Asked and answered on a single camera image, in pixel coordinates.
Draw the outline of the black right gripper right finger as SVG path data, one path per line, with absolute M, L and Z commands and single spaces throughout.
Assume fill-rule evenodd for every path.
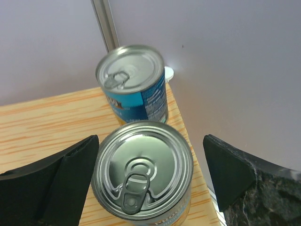
M 220 212 L 229 226 L 299 226 L 301 173 L 239 150 L 213 135 L 203 140 Z

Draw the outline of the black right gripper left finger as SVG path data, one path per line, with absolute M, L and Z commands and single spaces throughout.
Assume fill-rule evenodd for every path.
M 97 135 L 0 175 L 2 226 L 77 226 L 99 150 Z

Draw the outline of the blue soup can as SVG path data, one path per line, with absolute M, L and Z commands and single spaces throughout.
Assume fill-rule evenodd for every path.
M 191 203 L 193 157 L 173 127 L 137 121 L 99 146 L 91 187 L 109 213 L 135 226 L 179 226 Z
M 164 60 L 155 48 L 116 48 L 102 58 L 95 76 L 120 125 L 139 120 L 167 122 Z

